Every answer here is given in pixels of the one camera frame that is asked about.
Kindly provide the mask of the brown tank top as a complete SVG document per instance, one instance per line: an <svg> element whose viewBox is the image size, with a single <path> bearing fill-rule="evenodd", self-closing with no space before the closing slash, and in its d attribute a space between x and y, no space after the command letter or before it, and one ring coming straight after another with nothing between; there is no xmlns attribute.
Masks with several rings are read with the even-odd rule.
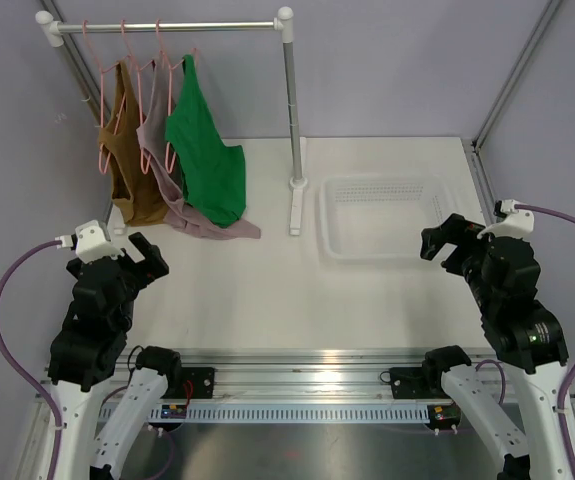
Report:
<svg viewBox="0 0 575 480"><path fill-rule="evenodd" d="M116 65L115 81L111 117L98 135L103 156L109 155L111 200L126 225L161 224L168 207L159 191L153 169L147 174L141 170L141 147L137 136L140 126L139 103L125 61Z"/></svg>

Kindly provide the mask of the green tank top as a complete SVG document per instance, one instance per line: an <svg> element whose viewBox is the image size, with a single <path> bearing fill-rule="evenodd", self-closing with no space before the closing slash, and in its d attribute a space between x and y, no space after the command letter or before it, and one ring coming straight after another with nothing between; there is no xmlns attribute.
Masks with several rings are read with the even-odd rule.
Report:
<svg viewBox="0 0 575 480"><path fill-rule="evenodd" d="M244 151L221 139L199 85L194 56L185 55L181 67L183 84L166 122L165 140L177 156L185 202L216 226L230 227L246 210Z"/></svg>

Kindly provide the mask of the mauve tank top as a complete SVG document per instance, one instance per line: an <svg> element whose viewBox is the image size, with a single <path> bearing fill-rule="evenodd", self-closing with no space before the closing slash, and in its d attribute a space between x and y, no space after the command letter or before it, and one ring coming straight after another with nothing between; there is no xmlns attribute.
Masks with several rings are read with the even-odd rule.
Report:
<svg viewBox="0 0 575 480"><path fill-rule="evenodd" d="M150 170L156 179L159 193L168 207L163 221L172 228L196 238L260 239L260 228L244 219L226 228L213 224L201 212L185 202L180 186L182 180L180 168L175 167L171 174L167 172L164 130L168 118L168 81L165 77L163 61L157 60L153 68L149 109L143 123L137 128L139 145L151 157Z"/></svg>

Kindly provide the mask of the pink hanger of mauve top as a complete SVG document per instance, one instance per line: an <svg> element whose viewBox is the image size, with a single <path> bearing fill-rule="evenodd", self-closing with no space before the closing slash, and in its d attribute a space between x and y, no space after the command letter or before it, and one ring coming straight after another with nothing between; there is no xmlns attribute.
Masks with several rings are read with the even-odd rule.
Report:
<svg viewBox="0 0 575 480"><path fill-rule="evenodd" d="M138 63L137 56L135 55L131 44L128 40L127 33L126 33L126 22L122 20L120 22L120 31L122 40L127 48L128 56L131 61L131 65L133 66L135 73L136 73L136 97L138 101L138 126L141 126L145 120L145 114L143 111L143 98L142 98L142 73L145 72L148 68L154 70L156 68L156 60L151 59L147 63L140 65ZM151 154L147 153L143 147L140 148L140 170L141 172L146 175L150 171L151 166Z"/></svg>

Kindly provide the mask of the pink hanger of green top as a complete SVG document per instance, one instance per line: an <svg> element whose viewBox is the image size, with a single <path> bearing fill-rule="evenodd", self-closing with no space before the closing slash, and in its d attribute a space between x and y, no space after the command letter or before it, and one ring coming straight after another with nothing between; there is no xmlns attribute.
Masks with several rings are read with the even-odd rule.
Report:
<svg viewBox="0 0 575 480"><path fill-rule="evenodd" d="M160 20L157 20L155 23L155 33L160 47L160 52L163 57L163 64L167 69L167 117L170 117L173 111L173 75L174 71L184 63L184 60L181 59L176 64L173 64L171 62L163 41ZM171 143L166 142L164 165L169 175L173 173L175 162L176 162L176 153L172 151Z"/></svg>

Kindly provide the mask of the pink hanger of brown top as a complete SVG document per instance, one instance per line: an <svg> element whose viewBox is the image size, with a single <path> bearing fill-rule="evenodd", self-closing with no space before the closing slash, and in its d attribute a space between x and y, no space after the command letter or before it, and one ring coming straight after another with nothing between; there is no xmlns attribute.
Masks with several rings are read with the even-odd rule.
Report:
<svg viewBox="0 0 575 480"><path fill-rule="evenodd" d="M114 61L111 64L104 65L100 56L96 52L90 34L92 33L88 20L84 20L82 24L83 39L87 49L92 55L95 66L99 74L99 100L100 100L100 114L98 120L99 129L99 151L98 151L98 170L101 175L106 175L109 171L110 163L114 158L114 154L109 148L107 140L110 135L115 136L120 127L122 116L125 110L125 94L119 96L119 100L114 102L112 107L108 106L108 97L106 96L107 84L106 80L110 74L118 72L123 64L125 58Z"/></svg>

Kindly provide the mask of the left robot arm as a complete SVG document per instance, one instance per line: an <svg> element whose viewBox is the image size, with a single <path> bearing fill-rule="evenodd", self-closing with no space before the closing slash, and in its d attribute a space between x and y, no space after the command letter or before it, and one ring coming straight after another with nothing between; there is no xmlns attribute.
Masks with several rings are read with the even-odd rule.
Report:
<svg viewBox="0 0 575 480"><path fill-rule="evenodd" d="M154 405L175 396L183 385L180 354L146 347L118 406L103 428L97 426L126 347L133 303L169 272L160 249L142 233L130 235L129 241L142 260L116 247L100 226L89 225L76 235L76 257L67 265L76 280L73 299L51 344L48 366L58 456L50 466L51 479L119 478Z"/></svg>

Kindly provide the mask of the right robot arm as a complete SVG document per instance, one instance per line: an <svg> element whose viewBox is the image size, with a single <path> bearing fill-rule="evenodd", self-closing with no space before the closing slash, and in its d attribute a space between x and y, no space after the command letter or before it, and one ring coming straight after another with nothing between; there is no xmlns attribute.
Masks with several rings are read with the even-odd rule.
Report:
<svg viewBox="0 0 575 480"><path fill-rule="evenodd" d="M455 401L494 459L500 479L571 479L565 438L556 418L568 352L556 317L536 298L541 269L523 239L497 236L459 214L421 233L420 256L442 262L462 277L481 314L484 336L513 386L523 426L517 428L483 388L470 358L458 346L428 352L421 384L433 396Z"/></svg>

